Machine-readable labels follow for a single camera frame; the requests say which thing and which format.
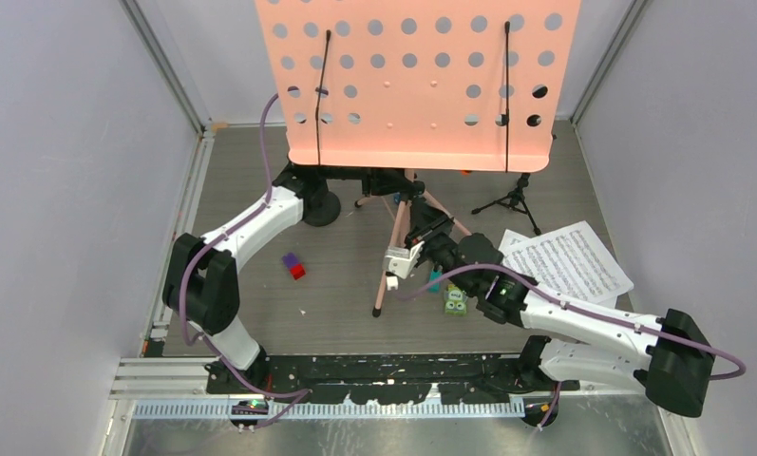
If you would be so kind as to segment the sheet music page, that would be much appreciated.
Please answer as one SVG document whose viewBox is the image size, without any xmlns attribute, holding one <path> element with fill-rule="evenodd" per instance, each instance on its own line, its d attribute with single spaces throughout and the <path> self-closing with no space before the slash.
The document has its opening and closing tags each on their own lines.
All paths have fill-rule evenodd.
<svg viewBox="0 0 757 456">
<path fill-rule="evenodd" d="M 507 254 L 511 252 L 519 243 L 529 240 L 529 237 L 517 233 L 510 229 L 505 229 L 502 239 L 499 243 L 499 250 Z"/>
<path fill-rule="evenodd" d="M 586 221 L 530 237 L 503 255 L 503 264 L 510 269 L 602 307 L 614 308 L 617 299 L 634 288 Z"/>
</svg>

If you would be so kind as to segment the pink music stand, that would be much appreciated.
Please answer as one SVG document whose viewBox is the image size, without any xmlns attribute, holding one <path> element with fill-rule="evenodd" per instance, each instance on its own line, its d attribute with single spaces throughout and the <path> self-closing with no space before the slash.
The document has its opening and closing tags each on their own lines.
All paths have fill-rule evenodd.
<svg viewBox="0 0 757 456">
<path fill-rule="evenodd" d="M 288 163 L 532 173 L 577 1 L 259 1 Z"/>
</svg>

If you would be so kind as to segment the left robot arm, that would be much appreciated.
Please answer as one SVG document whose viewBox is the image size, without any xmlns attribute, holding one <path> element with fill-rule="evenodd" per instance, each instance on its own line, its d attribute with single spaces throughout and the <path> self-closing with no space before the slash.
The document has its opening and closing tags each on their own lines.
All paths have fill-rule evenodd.
<svg viewBox="0 0 757 456">
<path fill-rule="evenodd" d="M 370 197 L 417 196 L 425 185 L 400 168 L 366 168 L 288 163 L 265 194 L 249 208 L 202 236 L 176 238 L 161 301 L 185 324 L 204 334 L 231 365 L 230 380 L 241 391 L 259 391 L 267 378 L 262 346 L 238 316 L 238 275 L 243 266 L 281 232 L 304 222 L 323 227 L 341 212 L 330 180 L 360 181 Z"/>
</svg>

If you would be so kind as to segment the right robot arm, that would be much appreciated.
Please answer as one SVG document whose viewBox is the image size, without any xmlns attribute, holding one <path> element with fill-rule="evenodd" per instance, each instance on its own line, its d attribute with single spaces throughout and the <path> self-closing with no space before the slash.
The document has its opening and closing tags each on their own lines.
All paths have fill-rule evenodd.
<svg viewBox="0 0 757 456">
<path fill-rule="evenodd" d="M 485 235 L 454 240 L 453 217 L 424 197 L 411 198 L 409 209 L 404 244 L 417 264 L 439 268 L 438 279 L 476 299 L 491 321 L 548 332 L 524 347 L 517 365 L 524 386 L 588 380 L 640 391 L 677 415 L 701 416 L 718 355 L 689 314 L 627 313 L 560 294 L 504 266 Z"/>
</svg>

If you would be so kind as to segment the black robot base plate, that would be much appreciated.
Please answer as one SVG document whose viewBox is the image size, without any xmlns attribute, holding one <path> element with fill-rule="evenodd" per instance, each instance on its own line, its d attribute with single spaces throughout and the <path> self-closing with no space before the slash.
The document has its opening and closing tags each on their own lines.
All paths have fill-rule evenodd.
<svg viewBox="0 0 757 456">
<path fill-rule="evenodd" d="M 432 392 L 446 405 L 500 404 L 512 394 L 550 395 L 557 385 L 500 353 L 277 355 L 244 377 L 278 403 L 302 390 L 303 402 L 322 405 L 420 404 Z"/>
</svg>

